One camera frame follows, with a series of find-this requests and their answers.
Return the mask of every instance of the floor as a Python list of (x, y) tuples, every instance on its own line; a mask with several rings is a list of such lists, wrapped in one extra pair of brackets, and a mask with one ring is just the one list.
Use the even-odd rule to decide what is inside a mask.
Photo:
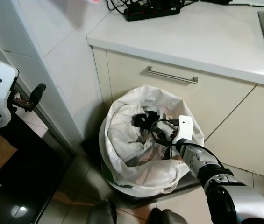
[[(264, 196), (264, 177), (230, 167), (235, 176)], [(102, 178), (97, 168), (83, 156), (77, 156), (41, 217), (40, 224), (83, 224), (89, 210), (99, 200), (110, 199), (117, 206), (118, 224), (144, 224), (152, 208), (171, 209), (189, 224), (211, 224), (203, 189), (137, 209), (129, 208)]]

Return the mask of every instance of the drawer handle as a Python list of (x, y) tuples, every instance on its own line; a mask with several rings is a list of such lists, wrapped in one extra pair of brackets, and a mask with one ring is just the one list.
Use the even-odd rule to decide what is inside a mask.
[(188, 83), (193, 83), (193, 84), (197, 84), (198, 83), (198, 77), (193, 77), (192, 79), (180, 78), (180, 77), (164, 74), (164, 73), (161, 73), (161, 72), (158, 72), (158, 71), (152, 71), (151, 69), (152, 69), (151, 66), (147, 67), (146, 73), (153, 74), (153, 75), (158, 75), (158, 76), (162, 76), (162, 77), (167, 77), (167, 78), (172, 78), (172, 79), (176, 79), (176, 80), (183, 81), (183, 82), (188, 82)]

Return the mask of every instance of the white garbage bag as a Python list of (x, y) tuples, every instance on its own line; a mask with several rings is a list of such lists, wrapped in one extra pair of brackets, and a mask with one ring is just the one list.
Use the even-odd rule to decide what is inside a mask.
[(189, 171), (183, 161), (174, 159), (149, 161), (140, 166), (128, 167), (116, 153), (108, 137), (108, 130), (113, 115), (124, 105), (141, 105), (143, 108), (163, 106), (176, 118), (179, 115), (191, 116), (193, 119), (192, 141), (203, 146), (204, 135), (195, 118), (182, 99), (155, 87), (142, 86), (129, 91), (113, 102), (100, 128), (102, 170), (114, 188), (135, 197), (149, 197), (172, 192), (179, 180)]

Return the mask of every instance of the cabinet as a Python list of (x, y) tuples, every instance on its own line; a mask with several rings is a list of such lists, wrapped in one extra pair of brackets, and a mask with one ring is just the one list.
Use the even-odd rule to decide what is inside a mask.
[(257, 85), (205, 145), (222, 162), (264, 175), (264, 86)]
[[(106, 51), (106, 54), (109, 79), (106, 81), (106, 74), (103, 78), (100, 77), (100, 85), (101, 89), (106, 87), (110, 89), (112, 101), (142, 85), (164, 89), (185, 100), (206, 138), (256, 85), (109, 50)], [(149, 66), (153, 71), (177, 78), (193, 79), (197, 77), (198, 82), (193, 84), (172, 77), (153, 75), (146, 71)]]

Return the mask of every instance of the white countertop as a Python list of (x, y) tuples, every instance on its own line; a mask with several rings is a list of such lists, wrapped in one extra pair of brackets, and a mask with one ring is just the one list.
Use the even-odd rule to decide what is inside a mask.
[(179, 15), (127, 22), (109, 14), (89, 45), (264, 84), (264, 8), (197, 2)]

